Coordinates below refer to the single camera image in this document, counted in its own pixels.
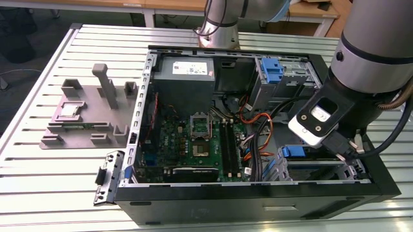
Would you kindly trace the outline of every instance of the power supply label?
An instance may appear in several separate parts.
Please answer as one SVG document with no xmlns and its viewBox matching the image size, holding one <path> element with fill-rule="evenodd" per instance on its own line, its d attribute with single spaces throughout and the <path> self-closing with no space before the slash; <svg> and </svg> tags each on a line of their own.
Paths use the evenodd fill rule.
<svg viewBox="0 0 413 232">
<path fill-rule="evenodd" d="M 174 62 L 173 74 L 208 75 L 206 62 Z"/>
</svg>

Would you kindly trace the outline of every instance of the gray holder stand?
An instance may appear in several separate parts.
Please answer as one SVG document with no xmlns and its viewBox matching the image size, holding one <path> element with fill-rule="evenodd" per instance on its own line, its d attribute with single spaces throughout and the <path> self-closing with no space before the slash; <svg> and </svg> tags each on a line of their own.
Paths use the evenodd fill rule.
<svg viewBox="0 0 413 232">
<path fill-rule="evenodd" d="M 101 86 L 83 86 L 66 79 L 63 97 L 42 138 L 42 149 L 124 148 L 128 144 L 138 86 L 114 86 L 107 65 L 95 64 Z"/>
</svg>

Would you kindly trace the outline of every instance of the green circuit board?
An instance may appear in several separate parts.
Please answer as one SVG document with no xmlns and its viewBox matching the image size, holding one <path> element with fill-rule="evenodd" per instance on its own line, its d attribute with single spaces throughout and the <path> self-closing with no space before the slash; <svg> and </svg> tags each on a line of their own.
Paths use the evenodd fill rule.
<svg viewBox="0 0 413 232">
<path fill-rule="evenodd" d="M 212 137 L 192 139 L 189 120 L 165 120 L 161 126 L 161 142 L 158 154 L 145 154 L 148 161 L 146 179 L 149 183 L 164 183 L 157 167 L 206 167 L 220 169 L 218 182 L 242 182 L 248 177 L 242 173 L 241 158 L 238 156 L 240 174 L 232 177 L 224 173 L 224 159 L 220 124 L 213 121 L 210 126 Z M 194 132 L 205 132 L 206 124 L 194 122 Z M 233 124 L 237 140 L 245 133 L 244 124 Z"/>
</svg>

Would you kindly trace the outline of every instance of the workbench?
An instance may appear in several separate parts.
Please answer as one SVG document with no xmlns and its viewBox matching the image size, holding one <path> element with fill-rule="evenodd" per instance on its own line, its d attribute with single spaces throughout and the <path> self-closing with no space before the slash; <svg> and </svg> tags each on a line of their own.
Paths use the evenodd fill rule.
<svg viewBox="0 0 413 232">
<path fill-rule="evenodd" d="M 331 65 L 337 39 L 240 33 L 241 49 L 321 54 Z M 39 142 L 62 97 L 67 78 L 97 85 L 95 63 L 109 65 L 115 85 L 142 83 L 150 44 L 198 46 L 185 29 L 74 25 L 33 91 L 0 138 L 0 230 L 6 231 L 402 231 L 413 229 L 413 124 L 381 154 L 403 195 L 372 203 L 331 220 L 303 222 L 221 223 L 138 227 L 118 206 L 94 207 L 95 175 L 113 149 L 42 150 Z M 369 126 L 379 146 L 400 119 L 385 112 Z"/>
<path fill-rule="evenodd" d="M 149 28 L 156 27 L 160 14 L 205 16 L 205 5 L 206 0 L 0 0 L 0 6 L 10 7 L 141 13 Z M 283 21 L 319 23 L 315 36 L 324 37 L 339 17 L 333 6 L 324 11 L 317 4 L 303 1 L 291 6 L 291 16 Z"/>
</svg>

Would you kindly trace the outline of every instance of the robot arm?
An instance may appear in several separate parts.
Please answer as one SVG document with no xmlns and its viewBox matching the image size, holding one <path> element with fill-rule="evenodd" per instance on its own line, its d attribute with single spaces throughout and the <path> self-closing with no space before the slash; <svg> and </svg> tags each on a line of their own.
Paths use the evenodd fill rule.
<svg viewBox="0 0 413 232">
<path fill-rule="evenodd" d="M 238 18 L 277 22 L 289 10 L 291 0 L 209 0 L 202 28 L 196 31 L 204 47 L 236 48 Z"/>
<path fill-rule="evenodd" d="M 384 151 L 410 120 L 413 106 L 413 1 L 372 3 L 355 1 L 325 85 L 289 123 L 312 146 L 324 145 L 345 159 Z M 368 127 L 383 110 L 406 101 L 404 116 L 389 139 L 375 152 L 359 155 L 348 138 Z"/>
</svg>

